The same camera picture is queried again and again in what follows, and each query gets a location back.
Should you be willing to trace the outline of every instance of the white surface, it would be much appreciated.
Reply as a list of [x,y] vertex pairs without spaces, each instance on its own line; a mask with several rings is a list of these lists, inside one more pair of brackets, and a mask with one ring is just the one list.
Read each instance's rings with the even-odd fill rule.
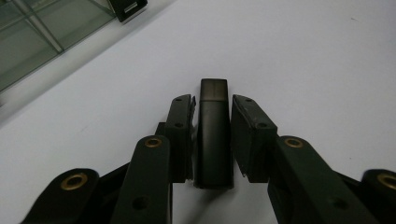
[[[204,77],[227,78],[230,96],[255,99],[279,134],[309,141],[340,173],[360,179],[367,169],[396,171],[395,1],[165,5],[3,122],[2,223],[22,221],[64,171],[104,175],[127,162],[136,142],[165,120],[171,100],[198,95]],[[48,69],[57,71],[50,63],[34,76]],[[174,190],[176,224],[276,223],[266,186],[249,185],[237,169],[235,189],[218,197],[191,184]]]

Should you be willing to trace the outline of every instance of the white table surface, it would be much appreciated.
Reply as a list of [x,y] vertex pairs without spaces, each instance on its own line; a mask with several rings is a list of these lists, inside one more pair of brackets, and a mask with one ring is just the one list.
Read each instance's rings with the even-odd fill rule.
[[[228,79],[230,97],[256,100],[279,134],[309,141],[335,171],[396,171],[395,11],[394,0],[150,1],[29,77],[64,74],[2,120],[0,222],[21,222],[62,172],[105,175],[129,161],[205,77]],[[234,181],[220,195],[175,184],[174,223],[276,223],[267,186],[237,167]]]

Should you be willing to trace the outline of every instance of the black plastic part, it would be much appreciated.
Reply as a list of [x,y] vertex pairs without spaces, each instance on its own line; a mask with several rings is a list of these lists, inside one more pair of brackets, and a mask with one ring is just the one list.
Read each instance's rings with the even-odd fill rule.
[[202,79],[194,186],[233,188],[227,80]]
[[109,0],[119,21],[126,21],[148,4],[147,0]]
[[[270,174],[268,191],[276,216],[283,213],[291,223],[378,223],[308,142],[283,136],[276,144],[278,172]],[[284,214],[290,210],[282,207],[288,194],[293,207]]]
[[361,200],[381,223],[396,222],[396,173],[366,171],[359,189]]
[[170,144],[152,135],[134,150],[110,223],[171,223]]
[[74,169],[58,175],[35,201],[22,223],[88,223],[100,205],[94,170]]
[[192,179],[192,117],[195,97],[182,95],[172,101],[168,118],[164,124],[164,135],[171,142],[173,183],[184,183]]
[[276,145],[277,127],[256,102],[233,96],[231,148],[243,175],[250,183],[268,182],[266,155]]

